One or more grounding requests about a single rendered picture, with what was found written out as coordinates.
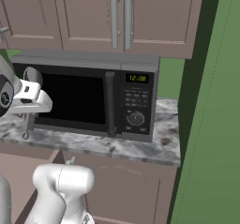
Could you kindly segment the brown lower cupboard door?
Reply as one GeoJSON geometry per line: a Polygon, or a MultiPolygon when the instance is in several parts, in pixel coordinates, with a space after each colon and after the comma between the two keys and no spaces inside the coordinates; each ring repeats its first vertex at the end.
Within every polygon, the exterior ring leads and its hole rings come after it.
{"type": "Polygon", "coordinates": [[[82,204],[96,224],[167,224],[177,168],[58,151],[55,163],[71,158],[95,175],[82,204]]]}

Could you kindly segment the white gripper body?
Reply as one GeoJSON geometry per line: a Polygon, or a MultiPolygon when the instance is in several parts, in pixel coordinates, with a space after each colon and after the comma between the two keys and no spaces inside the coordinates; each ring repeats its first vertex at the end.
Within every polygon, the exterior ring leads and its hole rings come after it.
{"type": "Polygon", "coordinates": [[[9,113],[39,113],[50,112],[53,107],[53,102],[48,94],[41,90],[37,97],[37,101],[27,104],[12,103],[8,112],[9,113]]]}

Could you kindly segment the dark grey microwave oven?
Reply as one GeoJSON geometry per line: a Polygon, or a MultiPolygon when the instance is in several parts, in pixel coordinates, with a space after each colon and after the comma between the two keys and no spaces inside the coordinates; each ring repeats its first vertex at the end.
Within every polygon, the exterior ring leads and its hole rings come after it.
{"type": "Polygon", "coordinates": [[[38,70],[52,110],[41,113],[35,127],[109,137],[105,74],[113,85],[115,138],[153,139],[159,58],[155,55],[25,50],[11,57],[15,73],[38,70]]]}

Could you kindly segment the brown cupboard door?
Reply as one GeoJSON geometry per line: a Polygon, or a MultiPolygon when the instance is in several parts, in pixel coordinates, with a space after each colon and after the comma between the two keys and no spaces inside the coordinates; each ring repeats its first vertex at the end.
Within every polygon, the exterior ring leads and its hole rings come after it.
{"type": "Polygon", "coordinates": [[[55,163],[71,158],[95,175],[82,204],[96,224],[167,224],[177,168],[58,151],[55,163]]]}
{"type": "Polygon", "coordinates": [[[0,23],[9,49],[63,48],[55,0],[0,0],[0,23]]]}
{"type": "Polygon", "coordinates": [[[124,51],[124,0],[118,2],[118,48],[112,47],[110,0],[55,0],[64,50],[124,51]]]}
{"type": "Polygon", "coordinates": [[[132,0],[131,48],[127,53],[192,57],[202,0],[132,0]]]}

